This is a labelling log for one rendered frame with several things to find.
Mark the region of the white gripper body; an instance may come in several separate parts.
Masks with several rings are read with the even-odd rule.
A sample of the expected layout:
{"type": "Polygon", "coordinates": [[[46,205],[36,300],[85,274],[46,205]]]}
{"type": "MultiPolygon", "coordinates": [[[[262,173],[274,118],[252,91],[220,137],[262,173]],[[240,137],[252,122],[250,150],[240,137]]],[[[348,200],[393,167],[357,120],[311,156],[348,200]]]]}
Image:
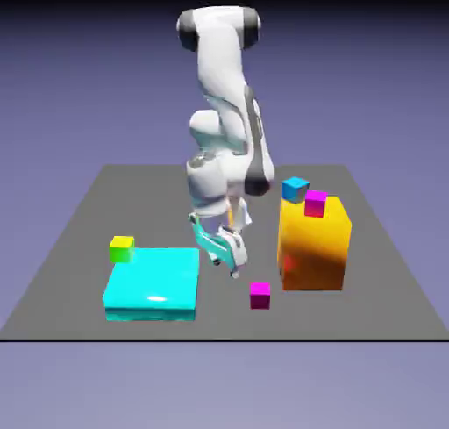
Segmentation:
{"type": "Polygon", "coordinates": [[[230,270],[240,269],[247,263],[247,251],[241,234],[230,225],[230,213],[224,212],[214,218],[200,218],[196,213],[189,214],[189,222],[196,237],[196,243],[209,255],[217,257],[230,270]],[[203,223],[212,220],[218,223],[214,232],[207,232],[203,223]]]}

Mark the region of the small magenta cube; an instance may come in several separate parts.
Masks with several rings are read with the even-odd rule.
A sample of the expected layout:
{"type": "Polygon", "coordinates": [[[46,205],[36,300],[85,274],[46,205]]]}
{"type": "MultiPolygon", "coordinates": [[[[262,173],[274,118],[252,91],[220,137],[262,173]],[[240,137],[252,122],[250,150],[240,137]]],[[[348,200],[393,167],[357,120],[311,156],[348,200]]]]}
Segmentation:
{"type": "Polygon", "coordinates": [[[304,215],[312,218],[323,218],[327,193],[321,190],[309,189],[305,195],[304,215]]]}
{"type": "Polygon", "coordinates": [[[250,309],[269,310],[271,302],[271,286],[269,282],[250,283],[250,309]]]}

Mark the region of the small blue cube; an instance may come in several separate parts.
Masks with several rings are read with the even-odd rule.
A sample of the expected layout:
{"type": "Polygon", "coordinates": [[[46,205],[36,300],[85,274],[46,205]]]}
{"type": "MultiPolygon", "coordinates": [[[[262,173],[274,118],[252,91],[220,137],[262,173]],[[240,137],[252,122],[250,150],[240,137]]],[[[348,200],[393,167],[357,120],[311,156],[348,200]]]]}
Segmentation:
{"type": "Polygon", "coordinates": [[[292,204],[299,204],[304,201],[309,188],[309,181],[291,176],[282,182],[282,199],[292,204]]]}

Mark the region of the small yellow-green cube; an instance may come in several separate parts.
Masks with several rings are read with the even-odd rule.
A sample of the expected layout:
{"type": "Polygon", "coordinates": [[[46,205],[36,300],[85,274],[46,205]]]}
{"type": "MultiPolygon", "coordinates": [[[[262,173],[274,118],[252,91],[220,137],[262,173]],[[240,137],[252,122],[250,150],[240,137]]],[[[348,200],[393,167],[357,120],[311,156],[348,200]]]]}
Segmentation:
{"type": "Polygon", "coordinates": [[[110,262],[113,264],[131,262],[134,248],[135,239],[133,236],[115,235],[109,245],[110,262]]]}

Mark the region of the large cyan box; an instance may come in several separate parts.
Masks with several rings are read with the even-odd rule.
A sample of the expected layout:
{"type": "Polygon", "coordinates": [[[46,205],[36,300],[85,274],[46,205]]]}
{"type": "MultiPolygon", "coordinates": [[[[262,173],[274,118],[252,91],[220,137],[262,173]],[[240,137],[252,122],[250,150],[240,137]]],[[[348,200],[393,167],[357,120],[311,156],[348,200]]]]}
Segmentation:
{"type": "Polygon", "coordinates": [[[132,261],[116,264],[103,293],[108,321],[193,321],[199,250],[137,248],[132,261]]]}

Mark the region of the large orange box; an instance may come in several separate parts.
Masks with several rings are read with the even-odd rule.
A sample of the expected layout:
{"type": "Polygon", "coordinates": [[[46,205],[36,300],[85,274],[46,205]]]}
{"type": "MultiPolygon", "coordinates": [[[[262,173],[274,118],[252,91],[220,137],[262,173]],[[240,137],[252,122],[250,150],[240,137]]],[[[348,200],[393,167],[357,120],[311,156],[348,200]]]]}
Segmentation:
{"type": "Polygon", "coordinates": [[[285,291],[341,291],[352,222],[339,197],[326,199],[321,218],[304,214],[305,203],[282,199],[277,265],[285,291]]]}

